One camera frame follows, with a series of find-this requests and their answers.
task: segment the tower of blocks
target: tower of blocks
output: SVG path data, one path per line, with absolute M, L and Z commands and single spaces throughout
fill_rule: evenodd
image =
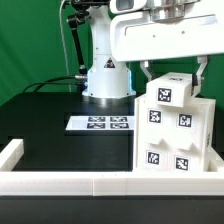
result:
M 134 171 L 207 171 L 215 100 L 196 98 L 196 88 L 182 73 L 147 84 L 135 102 Z

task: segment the black tabletop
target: black tabletop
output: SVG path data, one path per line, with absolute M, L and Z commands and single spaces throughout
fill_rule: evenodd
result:
M 133 115 L 133 103 L 100 106 L 79 94 L 25 93 L 0 108 L 0 147 L 24 139 L 14 171 L 131 171 L 133 131 L 65 131 L 71 115 Z M 223 196 L 4 196 L 1 223 L 222 224 Z
M 132 170 L 133 130 L 66 131 L 71 115 L 133 115 L 134 102 L 102 106 L 79 94 L 26 93 L 0 108 L 0 144 L 24 139 L 16 171 Z

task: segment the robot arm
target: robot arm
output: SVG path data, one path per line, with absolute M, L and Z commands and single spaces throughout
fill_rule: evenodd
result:
M 111 24 L 112 53 L 118 61 L 224 52 L 222 0 L 111 0 L 110 8 L 123 13 Z

